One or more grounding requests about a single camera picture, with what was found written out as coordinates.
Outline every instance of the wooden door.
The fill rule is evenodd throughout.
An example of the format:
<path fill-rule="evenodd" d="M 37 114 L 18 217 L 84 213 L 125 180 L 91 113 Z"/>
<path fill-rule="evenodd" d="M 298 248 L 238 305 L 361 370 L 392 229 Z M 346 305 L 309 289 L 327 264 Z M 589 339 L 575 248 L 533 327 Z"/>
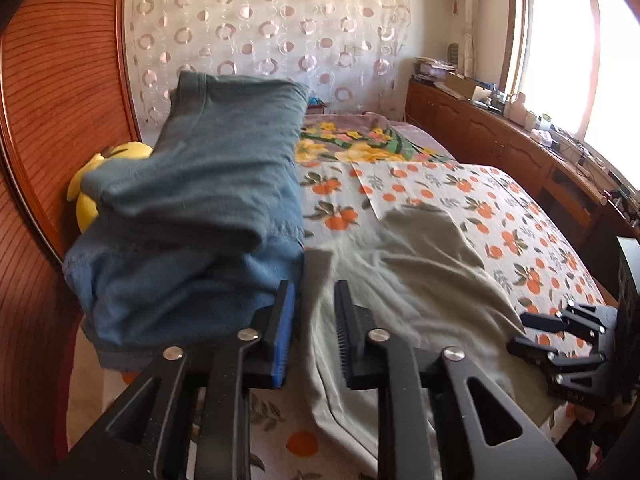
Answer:
<path fill-rule="evenodd" d="M 495 166 L 503 137 L 501 128 L 495 120 L 485 117 L 478 110 L 467 108 L 465 112 L 468 114 L 466 142 L 458 160 L 468 164 Z"/>
<path fill-rule="evenodd" d="M 551 156 L 528 137 L 511 130 L 502 138 L 496 164 L 535 198 L 551 170 Z"/>
<path fill-rule="evenodd" d="M 409 89 L 406 94 L 406 104 L 404 105 L 404 114 L 406 122 L 422 127 L 424 119 L 425 97 L 420 91 L 418 83 L 409 82 Z"/>
<path fill-rule="evenodd" d="M 436 130 L 436 114 L 438 112 L 438 93 L 440 91 L 435 88 L 423 86 L 422 95 L 424 100 L 422 106 L 422 128 L 430 134 L 434 139 L 438 139 L 440 133 Z"/>
<path fill-rule="evenodd" d="M 79 235 L 66 186 L 108 146 L 139 140 L 123 0 L 24 0 L 0 38 L 0 142 L 34 228 L 62 260 Z"/>
<path fill-rule="evenodd" d="M 437 103 L 435 128 L 432 136 L 459 162 L 465 155 L 468 121 L 463 113 L 465 104 L 447 95 L 441 95 Z"/>

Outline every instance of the floral bedspread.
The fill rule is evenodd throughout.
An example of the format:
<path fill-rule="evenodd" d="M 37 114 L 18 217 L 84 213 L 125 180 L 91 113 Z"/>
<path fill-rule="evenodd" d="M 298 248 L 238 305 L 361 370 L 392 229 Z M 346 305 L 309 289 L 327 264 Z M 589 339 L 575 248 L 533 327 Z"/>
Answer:
<path fill-rule="evenodd" d="M 395 123 L 369 112 L 363 115 L 306 116 L 296 149 L 296 161 L 312 160 L 447 162 L 453 158 L 420 128 Z"/>
<path fill-rule="evenodd" d="M 318 160 L 299 164 L 303 184 L 306 245 L 367 229 L 392 208 L 432 203 L 446 209 L 507 293 L 514 309 L 554 314 L 568 299 L 602 303 L 590 274 L 553 222 L 507 174 L 455 162 L 388 161 L 383 164 Z M 569 356 L 588 354 L 570 334 L 527 329 L 530 337 Z M 296 352 L 290 353 L 295 359 Z M 573 421 L 564 404 L 542 431 L 557 440 Z M 292 366 L 282 390 L 252 395 L 251 450 L 257 480 L 367 480 L 314 424 Z"/>

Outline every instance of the floor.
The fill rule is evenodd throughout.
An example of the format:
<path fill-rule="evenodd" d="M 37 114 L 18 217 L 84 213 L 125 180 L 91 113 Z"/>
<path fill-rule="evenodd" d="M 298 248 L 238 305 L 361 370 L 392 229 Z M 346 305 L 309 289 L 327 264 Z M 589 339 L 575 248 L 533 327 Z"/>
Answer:
<path fill-rule="evenodd" d="M 78 330 L 66 412 L 66 439 L 70 448 L 102 413 L 103 377 L 94 346 Z"/>

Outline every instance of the books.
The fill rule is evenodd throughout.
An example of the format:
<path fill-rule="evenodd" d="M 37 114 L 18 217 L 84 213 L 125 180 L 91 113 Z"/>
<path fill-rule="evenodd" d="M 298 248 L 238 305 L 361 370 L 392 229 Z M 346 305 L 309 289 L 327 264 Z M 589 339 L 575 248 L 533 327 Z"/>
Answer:
<path fill-rule="evenodd" d="M 414 59 L 416 63 L 420 64 L 420 68 L 422 68 L 422 65 L 430 65 L 434 69 L 445 70 L 446 72 L 450 72 L 452 70 L 458 69 L 458 66 L 456 64 L 449 63 L 442 59 L 435 59 L 433 57 L 428 57 L 428 56 L 418 56 L 418 57 L 415 57 Z"/>

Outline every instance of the cabinet door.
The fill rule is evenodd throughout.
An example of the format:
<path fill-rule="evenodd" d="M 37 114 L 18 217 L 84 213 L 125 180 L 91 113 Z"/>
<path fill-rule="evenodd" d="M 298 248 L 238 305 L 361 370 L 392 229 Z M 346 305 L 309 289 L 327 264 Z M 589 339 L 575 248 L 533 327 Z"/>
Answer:
<path fill-rule="evenodd" d="M 505 136 L 498 152 L 497 166 L 508 173 L 532 197 L 536 197 L 551 169 L 551 156 L 544 148 L 517 132 Z"/>
<path fill-rule="evenodd" d="M 424 96 L 420 92 L 420 88 L 414 82 L 409 82 L 409 89 L 406 94 L 406 104 L 404 105 L 404 114 L 406 121 L 415 126 L 420 126 L 424 114 Z"/>
<path fill-rule="evenodd" d="M 438 111 L 438 90 L 425 86 L 422 88 L 422 129 L 434 139 L 438 137 L 436 132 L 436 114 Z"/>
<path fill-rule="evenodd" d="M 487 121 L 474 110 L 467 123 L 466 142 L 459 162 L 495 166 L 495 155 L 501 146 L 502 133 L 495 121 Z"/>
<path fill-rule="evenodd" d="M 465 153 L 468 127 L 463 105 L 448 96 L 441 96 L 436 105 L 436 118 L 432 137 L 442 144 L 457 160 Z"/>

